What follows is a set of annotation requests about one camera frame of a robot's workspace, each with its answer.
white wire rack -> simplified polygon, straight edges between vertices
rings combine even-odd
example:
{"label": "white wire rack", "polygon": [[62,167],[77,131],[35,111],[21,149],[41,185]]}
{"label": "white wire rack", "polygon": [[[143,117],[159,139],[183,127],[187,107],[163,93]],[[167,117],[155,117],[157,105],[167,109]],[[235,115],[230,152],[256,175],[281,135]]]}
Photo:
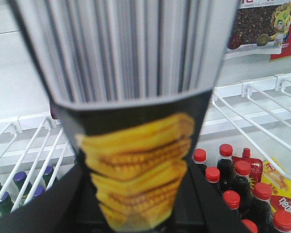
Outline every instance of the white wire rack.
{"label": "white wire rack", "polygon": [[[217,87],[211,103],[224,118],[206,121],[202,134],[237,129],[291,180],[291,73]],[[254,127],[259,136],[254,137],[247,127]],[[274,133],[274,127],[280,128],[279,133]]]}
{"label": "white wire rack", "polygon": [[[11,186],[14,186],[12,182],[14,175],[20,170],[29,170],[21,190],[14,198],[12,211],[19,207],[29,182],[32,183],[32,188],[25,204],[31,201],[51,160],[51,164],[56,165],[46,190],[53,185],[55,178],[58,176],[63,158],[73,157],[73,151],[63,128],[58,127],[58,125],[60,125],[60,122],[53,120],[49,113],[0,120],[0,141],[4,141],[4,143],[0,142],[0,174],[7,176],[4,183],[1,180],[0,200],[4,192],[11,190]],[[30,131],[30,136],[27,140],[24,140],[20,135],[27,131]],[[9,133],[13,136],[6,142]]]}

cartoon character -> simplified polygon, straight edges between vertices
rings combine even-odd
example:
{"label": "cartoon character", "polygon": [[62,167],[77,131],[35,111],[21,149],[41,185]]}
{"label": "cartoon character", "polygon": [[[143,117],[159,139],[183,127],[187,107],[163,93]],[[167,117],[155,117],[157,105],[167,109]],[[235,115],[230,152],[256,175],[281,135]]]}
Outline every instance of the cartoon character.
{"label": "cartoon character", "polygon": [[291,3],[287,2],[278,6],[272,14],[271,25],[276,32],[270,37],[274,40],[274,45],[281,45],[283,41],[287,41],[289,36],[289,26],[291,24]]}

yellow package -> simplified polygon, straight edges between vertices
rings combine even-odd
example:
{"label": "yellow package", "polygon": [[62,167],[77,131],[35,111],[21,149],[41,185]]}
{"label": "yellow package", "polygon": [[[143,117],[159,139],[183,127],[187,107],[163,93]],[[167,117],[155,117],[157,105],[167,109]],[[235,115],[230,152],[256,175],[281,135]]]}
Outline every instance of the yellow package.
{"label": "yellow package", "polygon": [[265,161],[261,181],[272,187],[272,211],[285,210],[291,213],[291,180],[284,178],[268,161]]}

corn cob image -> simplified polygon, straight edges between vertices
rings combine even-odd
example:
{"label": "corn cob image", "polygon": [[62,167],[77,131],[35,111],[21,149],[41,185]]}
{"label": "corn cob image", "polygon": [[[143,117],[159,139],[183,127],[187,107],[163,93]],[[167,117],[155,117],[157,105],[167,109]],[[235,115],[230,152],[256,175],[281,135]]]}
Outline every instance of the corn cob image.
{"label": "corn cob image", "polygon": [[193,118],[176,113],[103,135],[76,136],[113,230],[145,231],[170,216],[193,132]]}

red bottle cap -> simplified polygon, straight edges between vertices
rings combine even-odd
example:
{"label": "red bottle cap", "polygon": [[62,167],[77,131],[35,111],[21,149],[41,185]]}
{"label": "red bottle cap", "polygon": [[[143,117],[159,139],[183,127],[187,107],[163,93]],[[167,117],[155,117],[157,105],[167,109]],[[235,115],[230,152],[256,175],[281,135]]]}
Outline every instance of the red bottle cap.
{"label": "red bottle cap", "polygon": [[220,180],[220,170],[215,166],[206,168],[206,180],[209,182],[218,182]]}
{"label": "red bottle cap", "polygon": [[250,155],[250,148],[244,148],[242,152],[242,157],[248,159],[250,158]]}
{"label": "red bottle cap", "polygon": [[272,197],[272,188],[266,183],[257,183],[254,186],[254,195],[261,200],[269,200]]}
{"label": "red bottle cap", "polygon": [[235,171],[241,176],[247,176],[250,174],[251,166],[247,161],[237,161],[235,163]]}
{"label": "red bottle cap", "polygon": [[239,203],[241,202],[241,196],[232,190],[225,191],[223,194],[223,199],[232,210],[237,209],[239,207]]}
{"label": "red bottle cap", "polygon": [[258,227],[256,224],[248,219],[243,219],[242,223],[252,232],[252,233],[258,233]]}
{"label": "red bottle cap", "polygon": [[230,144],[222,144],[219,149],[220,155],[230,157],[233,154],[233,147]]}
{"label": "red bottle cap", "polygon": [[274,214],[273,224],[282,232],[291,231],[291,214],[284,210],[278,210]]}
{"label": "red bottle cap", "polygon": [[196,162],[204,162],[206,160],[206,151],[200,148],[196,149],[193,158]]}

